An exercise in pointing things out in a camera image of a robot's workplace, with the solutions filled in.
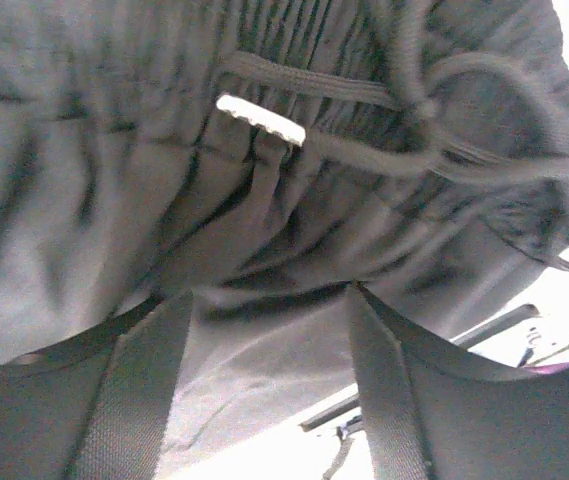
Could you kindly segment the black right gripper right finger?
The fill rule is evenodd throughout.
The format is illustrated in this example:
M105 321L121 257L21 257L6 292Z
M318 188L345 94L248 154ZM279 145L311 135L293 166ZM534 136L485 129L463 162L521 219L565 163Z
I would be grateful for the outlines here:
M509 367L346 293L378 479L569 479L569 364Z

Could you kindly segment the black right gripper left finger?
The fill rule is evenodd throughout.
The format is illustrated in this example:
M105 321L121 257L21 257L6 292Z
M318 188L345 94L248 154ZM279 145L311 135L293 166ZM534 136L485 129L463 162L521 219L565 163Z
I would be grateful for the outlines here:
M151 479L193 297L151 297L0 365L0 479Z

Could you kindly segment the black trousers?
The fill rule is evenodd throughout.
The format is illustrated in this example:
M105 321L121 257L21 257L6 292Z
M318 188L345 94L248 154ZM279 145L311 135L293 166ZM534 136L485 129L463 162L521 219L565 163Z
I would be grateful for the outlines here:
M349 287L467 350L567 248L549 1L0 1L0 365L191 294L151 479L357 385Z

